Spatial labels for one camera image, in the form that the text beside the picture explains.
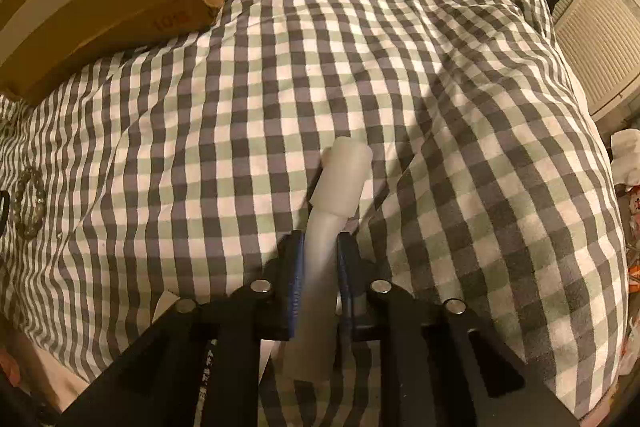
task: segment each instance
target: white plastic rod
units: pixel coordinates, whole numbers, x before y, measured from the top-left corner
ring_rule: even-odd
[[[296,331],[284,350],[283,372],[289,378],[320,382],[331,376],[338,295],[335,241],[347,219],[356,213],[371,157],[368,145],[337,138],[311,196]]]

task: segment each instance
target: bed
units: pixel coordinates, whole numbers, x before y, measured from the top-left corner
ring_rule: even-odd
[[[303,228],[322,151],[366,141],[348,229],[422,299],[465,299],[577,416],[616,378],[626,267],[609,160],[545,0],[226,0],[199,34],[0,98],[0,186],[42,171],[44,225],[1,238],[2,313],[91,381],[170,291],[206,302]],[[260,421],[376,425],[376,345],[323,386],[260,383]]]

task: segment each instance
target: metal bolt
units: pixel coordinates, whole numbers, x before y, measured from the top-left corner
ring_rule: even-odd
[[[466,310],[466,304],[460,299],[449,299],[444,303],[444,307],[448,312],[453,313],[454,315],[463,314]]]
[[[271,291],[271,283],[267,279],[256,279],[251,283],[250,287],[256,293],[268,293]]]
[[[370,288],[375,293],[388,293],[391,291],[391,283],[389,281],[385,281],[384,279],[377,279],[371,283]]]
[[[180,299],[175,303],[175,310],[178,313],[191,313],[196,309],[196,303],[191,299]]]

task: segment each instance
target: black metal frame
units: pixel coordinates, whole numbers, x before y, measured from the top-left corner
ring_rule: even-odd
[[[260,340],[292,336],[303,279],[302,232],[291,233],[283,245],[257,285],[201,306],[178,301],[55,425],[190,426],[204,395],[203,427],[254,427]],[[354,342],[380,341],[383,427],[578,426],[463,301],[425,303],[378,279],[376,267],[360,258],[348,233],[338,236],[336,248],[341,327]],[[433,344],[434,335],[440,336],[440,344]],[[211,339],[216,343],[207,356]],[[490,365],[484,360],[488,352]],[[466,416],[460,414],[465,408]],[[0,415],[10,417],[13,427],[34,427],[42,411],[0,379]]]

